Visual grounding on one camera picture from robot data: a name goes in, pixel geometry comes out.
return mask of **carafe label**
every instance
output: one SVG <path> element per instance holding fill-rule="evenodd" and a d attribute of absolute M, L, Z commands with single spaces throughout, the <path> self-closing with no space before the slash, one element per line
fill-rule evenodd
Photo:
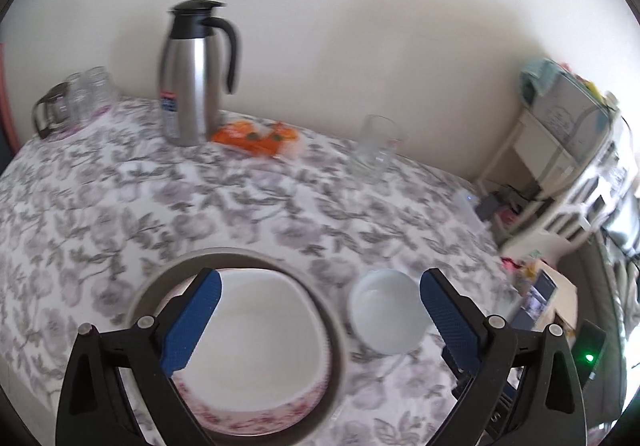
<path fill-rule="evenodd" d="M 178 105 L 173 92 L 161 92 L 162 120 L 164 132 L 172 139 L 180 139 L 180 124 L 178 123 Z"/>

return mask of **blue gripper pad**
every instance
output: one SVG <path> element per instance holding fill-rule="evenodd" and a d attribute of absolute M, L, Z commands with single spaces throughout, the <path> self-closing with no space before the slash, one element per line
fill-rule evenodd
<path fill-rule="evenodd" d="M 478 336 L 429 271 L 422 274 L 420 298 L 458 367 L 475 374 L 480 368 Z"/>
<path fill-rule="evenodd" d="M 164 338 L 160 366 L 168 377 L 187 366 L 221 296 L 220 273 L 211 270 Z"/>

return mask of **phone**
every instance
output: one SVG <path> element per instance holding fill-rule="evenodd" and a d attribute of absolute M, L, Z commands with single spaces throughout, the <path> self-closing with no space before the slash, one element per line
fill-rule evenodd
<path fill-rule="evenodd" d="M 558 286 L 551 277 L 543 270 L 540 271 L 536 283 L 530 287 L 522 305 L 516 311 L 511 321 L 511 327 L 526 331 L 532 330 L 557 288 Z"/>

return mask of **cable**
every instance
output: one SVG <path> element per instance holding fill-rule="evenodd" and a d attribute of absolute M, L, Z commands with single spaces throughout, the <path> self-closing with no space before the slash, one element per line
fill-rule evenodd
<path fill-rule="evenodd" d="M 626 127 L 629 129 L 629 144 L 631 145 L 631 152 L 635 155 L 636 147 L 634 146 L 634 131 L 631 129 L 631 125 L 629 124 L 629 122 L 625 119 L 625 116 L 620 114 L 620 117 L 625 122 Z"/>
<path fill-rule="evenodd" d="M 582 124 L 583 124 L 584 120 L 587 118 L 587 116 L 589 114 L 591 114 L 592 112 L 595 112 L 596 110 L 602 111 L 602 107 L 600 105 L 593 105 L 591 108 L 588 108 L 583 113 L 581 113 L 580 116 L 578 116 L 578 119 L 576 119 L 575 122 L 574 122 L 574 128 L 564 138 L 564 140 L 560 143 L 560 145 L 556 149 L 556 152 L 554 153 L 554 156 L 551 159 L 549 159 L 549 162 L 546 163 L 545 169 L 543 169 L 543 171 L 540 173 L 540 175 L 536 179 L 536 182 L 538 184 L 541 184 L 542 181 L 544 179 L 546 179 L 546 176 L 549 175 L 549 172 L 558 163 L 558 159 L 560 158 L 562 150 L 564 150 L 566 148 L 566 146 L 576 136 L 576 134 L 578 133 L 578 130 L 580 130 L 580 127 L 582 126 Z M 607 114 L 607 120 L 609 121 L 609 129 L 611 129 L 611 117 L 610 117 L 609 114 Z"/>
<path fill-rule="evenodd" d="M 580 116 L 578 116 L 578 118 L 575 120 L 574 127 L 572 128 L 571 132 L 568 133 L 566 135 L 566 137 L 564 138 L 564 140 L 560 143 L 560 145 L 558 146 L 558 148 L 556 149 L 554 154 L 551 156 L 549 161 L 546 163 L 545 168 L 543 169 L 543 171 L 540 172 L 540 175 L 536 179 L 534 179 L 534 181 L 538 185 L 538 187 L 540 187 L 539 186 L 540 183 L 546 178 L 546 176 L 549 174 L 549 172 L 553 169 L 553 167 L 558 162 L 558 159 L 559 159 L 559 157 L 560 157 L 560 155 L 562 153 L 562 150 L 564 150 L 564 147 L 566 145 L 568 145 L 574 139 L 574 137 L 578 133 L 578 130 L 580 130 L 580 127 L 582 126 L 582 124 L 583 124 L 584 120 L 587 118 L 587 116 L 590 115 L 591 113 L 595 112 L 596 110 L 603 111 L 604 108 L 606 108 L 610 112 L 614 111 L 614 109 L 611 108 L 608 105 L 593 105 L 591 108 L 588 108 L 583 113 L 581 113 Z M 612 129 L 612 121 L 611 121 L 610 113 L 607 113 L 607 121 L 609 122 L 609 131 L 610 131 Z M 569 188 L 571 188 L 572 185 L 573 185 L 573 182 L 569 183 L 567 186 L 565 186 L 563 188 L 560 188 L 560 189 L 554 191 L 553 193 L 549 194 L 548 196 L 542 197 L 542 198 L 536 198 L 537 194 L 525 195 L 525 194 L 521 193 L 517 188 L 514 188 L 511 185 L 503 185 L 503 186 L 515 191 L 518 195 L 520 195 L 526 201 L 529 201 L 529 202 L 536 201 L 536 202 L 544 203 L 544 202 L 547 202 L 549 200 L 552 200 L 553 198 L 557 197 L 559 194 L 565 193 Z"/>

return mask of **glass mug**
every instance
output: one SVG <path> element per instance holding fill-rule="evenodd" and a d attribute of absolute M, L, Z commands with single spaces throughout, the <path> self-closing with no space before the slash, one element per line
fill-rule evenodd
<path fill-rule="evenodd" d="M 105 67 L 94 67 L 82 74 L 84 86 L 91 93 L 96 113 L 103 114 L 116 102 L 117 90 Z"/>
<path fill-rule="evenodd" d="M 31 119 L 40 139 L 47 139 L 55 132 L 64 132 L 78 124 L 75 109 L 69 102 L 68 90 L 68 83 L 57 84 L 33 105 Z M 40 105 L 44 107 L 44 126 L 38 120 Z"/>
<path fill-rule="evenodd" d="M 69 85 L 67 91 L 69 107 L 75 112 L 78 123 L 81 126 L 85 126 L 89 124 L 94 117 L 94 96 L 91 90 L 84 86 L 80 73 L 67 76 L 65 81 Z"/>
<path fill-rule="evenodd" d="M 351 152 L 349 172 L 355 178 L 375 184 L 382 179 L 403 141 L 404 131 L 395 121 L 369 114 Z"/>

